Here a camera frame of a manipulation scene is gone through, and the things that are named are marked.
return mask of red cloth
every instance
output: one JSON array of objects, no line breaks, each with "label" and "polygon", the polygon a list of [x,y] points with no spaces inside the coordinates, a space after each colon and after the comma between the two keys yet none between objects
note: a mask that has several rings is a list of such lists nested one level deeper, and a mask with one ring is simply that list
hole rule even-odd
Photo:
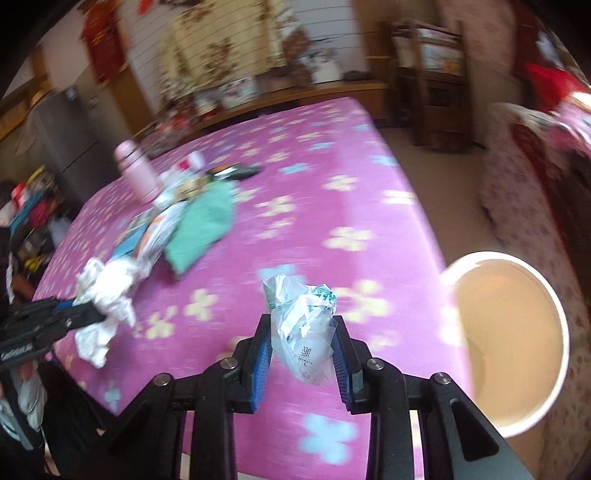
[{"label": "red cloth", "polygon": [[50,212],[49,201],[47,199],[39,200],[29,213],[29,223],[33,228],[45,225],[50,216]]},{"label": "red cloth", "polygon": [[587,89],[571,73],[557,68],[546,68],[528,63],[526,66],[530,81],[540,98],[539,110],[550,112],[558,107],[563,98],[572,92],[586,92]]},{"label": "red cloth", "polygon": [[86,14],[80,38],[86,45],[98,83],[117,77],[127,63],[117,22],[116,0],[97,2]]}]

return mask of plastic bag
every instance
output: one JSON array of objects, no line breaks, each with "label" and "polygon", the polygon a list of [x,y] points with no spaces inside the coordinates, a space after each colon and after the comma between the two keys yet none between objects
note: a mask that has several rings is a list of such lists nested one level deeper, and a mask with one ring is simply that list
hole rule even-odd
[{"label": "plastic bag", "polygon": [[283,274],[267,278],[263,288],[273,352],[296,378],[321,385],[334,374],[330,343],[336,330],[335,294],[324,284],[304,285]]}]

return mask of pink bed sheet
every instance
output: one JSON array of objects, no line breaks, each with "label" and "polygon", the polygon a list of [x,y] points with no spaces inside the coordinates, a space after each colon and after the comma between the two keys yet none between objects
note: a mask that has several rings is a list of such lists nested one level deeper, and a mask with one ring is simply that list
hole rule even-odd
[{"label": "pink bed sheet", "polygon": [[[431,229],[369,115],[338,99],[263,116],[192,141],[153,162],[164,171],[199,149],[211,166],[241,161],[263,171],[241,183],[231,231],[180,280],[164,258],[134,297],[138,323],[122,327],[107,364],[76,355],[72,335],[57,356],[82,388],[119,413],[157,373],[180,378],[230,355],[253,334],[277,273],[326,283],[352,337],[402,372],[447,371],[467,391],[461,327],[439,274]],[[35,298],[72,297],[90,257],[107,260],[137,213],[122,179],[84,206]],[[416,431],[418,425],[413,423]],[[365,477],[369,417],[350,416],[336,381],[305,385],[273,360],[254,416],[236,416],[238,469],[268,479]],[[420,444],[415,469],[422,475]]]}]

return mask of box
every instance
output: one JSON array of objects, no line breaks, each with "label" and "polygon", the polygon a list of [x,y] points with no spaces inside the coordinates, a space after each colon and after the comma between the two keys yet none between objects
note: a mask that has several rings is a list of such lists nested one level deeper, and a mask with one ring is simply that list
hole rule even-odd
[{"label": "box", "polygon": [[234,108],[259,98],[256,80],[252,76],[222,85],[218,91],[224,108]]}]

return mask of plastic bottle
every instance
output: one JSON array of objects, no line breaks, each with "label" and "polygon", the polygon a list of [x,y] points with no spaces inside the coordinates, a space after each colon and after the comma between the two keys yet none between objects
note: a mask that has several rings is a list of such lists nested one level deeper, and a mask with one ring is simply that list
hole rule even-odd
[{"label": "plastic bottle", "polygon": [[152,202],[162,192],[158,175],[150,160],[132,140],[125,140],[114,153],[121,175],[140,203]]}]

